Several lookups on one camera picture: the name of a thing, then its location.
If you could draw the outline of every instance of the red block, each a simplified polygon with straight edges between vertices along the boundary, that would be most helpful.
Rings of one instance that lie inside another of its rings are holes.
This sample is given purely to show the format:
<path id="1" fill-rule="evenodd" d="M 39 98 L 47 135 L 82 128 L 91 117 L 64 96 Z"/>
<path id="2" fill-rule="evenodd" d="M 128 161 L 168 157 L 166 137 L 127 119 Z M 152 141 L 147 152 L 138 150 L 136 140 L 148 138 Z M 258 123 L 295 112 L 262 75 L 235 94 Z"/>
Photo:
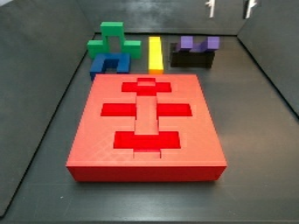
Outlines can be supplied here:
<path id="1" fill-rule="evenodd" d="M 211 181 L 227 161 L 196 75 L 98 75 L 67 167 L 78 181 Z"/>

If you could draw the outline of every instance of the toy block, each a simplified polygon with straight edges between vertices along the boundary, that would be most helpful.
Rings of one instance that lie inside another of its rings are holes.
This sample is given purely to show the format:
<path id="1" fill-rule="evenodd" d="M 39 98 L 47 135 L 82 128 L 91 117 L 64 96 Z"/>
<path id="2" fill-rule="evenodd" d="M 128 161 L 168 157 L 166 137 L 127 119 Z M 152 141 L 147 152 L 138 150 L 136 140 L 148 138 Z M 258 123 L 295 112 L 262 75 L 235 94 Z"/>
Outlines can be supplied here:
<path id="1" fill-rule="evenodd" d="M 206 53 L 215 52 L 220 48 L 220 37 L 207 37 L 206 40 L 194 46 L 191 52 Z"/>
<path id="2" fill-rule="evenodd" d="M 215 52 L 178 52 L 176 44 L 170 47 L 171 67 L 206 67 L 211 68 Z"/>
<path id="3" fill-rule="evenodd" d="M 122 52 L 130 53 L 132 59 L 142 58 L 142 41 L 127 40 L 122 45 Z"/>
<path id="4" fill-rule="evenodd" d="M 90 78 L 94 81 L 96 74 L 104 74 L 108 68 L 115 68 L 118 74 L 130 73 L 128 53 L 99 53 L 90 69 Z"/>
<path id="5" fill-rule="evenodd" d="M 212 181 L 226 167 L 196 75 L 96 76 L 67 161 L 76 181 Z"/>
<path id="6" fill-rule="evenodd" d="M 108 53 L 108 45 L 104 45 L 103 40 L 91 40 L 88 42 L 88 56 L 95 59 L 99 53 Z"/>
<path id="7" fill-rule="evenodd" d="M 119 37 L 122 53 L 130 53 L 132 59 L 142 58 L 142 41 L 126 39 L 123 22 L 103 22 L 100 30 L 103 40 L 88 42 L 88 55 L 92 59 L 99 53 L 110 53 L 108 37 Z"/>
<path id="8" fill-rule="evenodd" d="M 126 41 L 124 23 L 103 22 L 100 24 L 100 31 L 103 38 L 116 36 L 120 38 L 122 43 Z"/>
<path id="9" fill-rule="evenodd" d="M 163 48 L 160 37 L 150 37 L 150 51 L 148 51 L 148 73 L 164 73 Z"/>
<path id="10" fill-rule="evenodd" d="M 176 51 L 188 52 L 192 49 L 192 36 L 182 36 L 182 41 L 178 43 Z"/>

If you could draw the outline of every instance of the gray surface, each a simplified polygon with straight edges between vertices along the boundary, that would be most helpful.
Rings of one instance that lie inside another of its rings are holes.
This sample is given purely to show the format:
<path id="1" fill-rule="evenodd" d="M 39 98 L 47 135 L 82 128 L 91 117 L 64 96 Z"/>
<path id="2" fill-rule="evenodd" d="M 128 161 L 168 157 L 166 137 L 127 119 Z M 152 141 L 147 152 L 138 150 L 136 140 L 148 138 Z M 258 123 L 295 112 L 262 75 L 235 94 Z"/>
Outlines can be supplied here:
<path id="1" fill-rule="evenodd" d="M 243 0 L 216 1 L 210 18 L 207 0 L 78 0 L 95 32 L 103 21 L 126 23 L 126 32 L 238 35 L 244 24 Z"/>
<path id="2" fill-rule="evenodd" d="M 92 35 L 74 0 L 0 7 L 0 216 Z"/>
<path id="3" fill-rule="evenodd" d="M 238 37 L 299 115 L 298 9 L 298 0 L 263 0 Z"/>
<path id="4" fill-rule="evenodd" d="M 166 53 L 178 39 L 163 36 Z M 199 74 L 228 160 L 219 181 L 74 181 L 64 165 L 91 87 L 86 58 L 4 221 L 299 221 L 298 120 L 238 39 L 220 41 L 211 70 L 164 63 L 167 73 Z M 146 69 L 147 54 L 134 60 L 132 73 Z"/>

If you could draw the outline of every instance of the yellow bar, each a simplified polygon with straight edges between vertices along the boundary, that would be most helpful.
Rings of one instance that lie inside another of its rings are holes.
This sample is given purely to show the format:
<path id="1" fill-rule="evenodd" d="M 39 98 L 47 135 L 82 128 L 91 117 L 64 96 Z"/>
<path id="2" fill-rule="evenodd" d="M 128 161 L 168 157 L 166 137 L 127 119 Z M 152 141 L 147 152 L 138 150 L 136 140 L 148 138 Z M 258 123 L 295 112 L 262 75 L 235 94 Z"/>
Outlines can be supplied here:
<path id="1" fill-rule="evenodd" d="M 148 73 L 163 74 L 164 73 L 164 58 L 163 58 L 162 38 L 150 37 L 148 42 L 150 42 Z"/>

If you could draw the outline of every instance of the green block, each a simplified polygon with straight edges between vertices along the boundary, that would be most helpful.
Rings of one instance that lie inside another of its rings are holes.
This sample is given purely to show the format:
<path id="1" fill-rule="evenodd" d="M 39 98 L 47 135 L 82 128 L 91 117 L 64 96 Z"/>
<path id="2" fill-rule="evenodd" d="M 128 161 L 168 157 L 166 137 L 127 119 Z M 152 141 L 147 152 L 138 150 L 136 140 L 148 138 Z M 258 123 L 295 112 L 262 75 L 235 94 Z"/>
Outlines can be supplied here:
<path id="1" fill-rule="evenodd" d="M 103 22 L 100 25 L 102 36 L 118 36 L 122 43 L 126 41 L 124 23 L 123 22 Z"/>
<path id="2" fill-rule="evenodd" d="M 139 40 L 127 40 L 123 49 L 123 53 L 130 53 L 132 59 L 142 58 L 142 41 Z"/>
<path id="3" fill-rule="evenodd" d="M 99 53 L 108 53 L 108 45 L 104 45 L 103 40 L 91 40 L 88 42 L 88 56 L 95 59 Z"/>
<path id="4" fill-rule="evenodd" d="M 142 58 L 142 41 L 126 40 L 124 23 L 103 22 L 100 24 L 103 40 L 91 40 L 88 42 L 88 55 L 95 59 L 98 53 L 108 53 L 108 37 L 119 37 L 122 53 L 130 53 L 132 59 Z"/>

